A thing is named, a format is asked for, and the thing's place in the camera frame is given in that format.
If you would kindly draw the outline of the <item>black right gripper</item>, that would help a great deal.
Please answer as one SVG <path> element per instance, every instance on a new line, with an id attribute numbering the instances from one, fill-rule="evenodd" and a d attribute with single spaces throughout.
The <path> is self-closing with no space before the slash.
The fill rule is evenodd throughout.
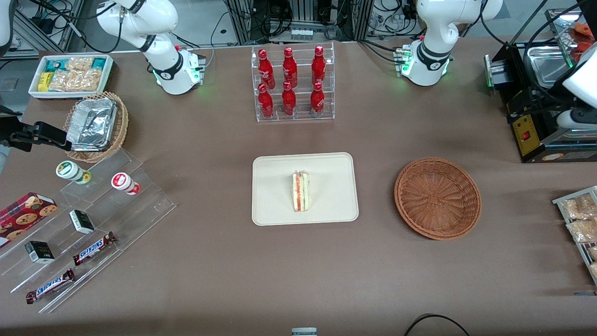
<path id="1" fill-rule="evenodd" d="M 8 146 L 21 151 L 30 151 L 33 145 L 48 145 L 64 151 L 72 149 L 66 132 L 47 123 L 25 124 L 20 130 L 11 132 L 8 137 Z"/>

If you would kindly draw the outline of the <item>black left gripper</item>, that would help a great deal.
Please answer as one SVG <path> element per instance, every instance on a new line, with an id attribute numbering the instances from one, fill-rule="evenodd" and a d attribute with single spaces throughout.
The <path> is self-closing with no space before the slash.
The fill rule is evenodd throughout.
<path id="1" fill-rule="evenodd" d="M 525 115 L 560 111 L 561 102 L 549 97 L 534 87 L 506 89 L 506 117 L 518 118 Z"/>

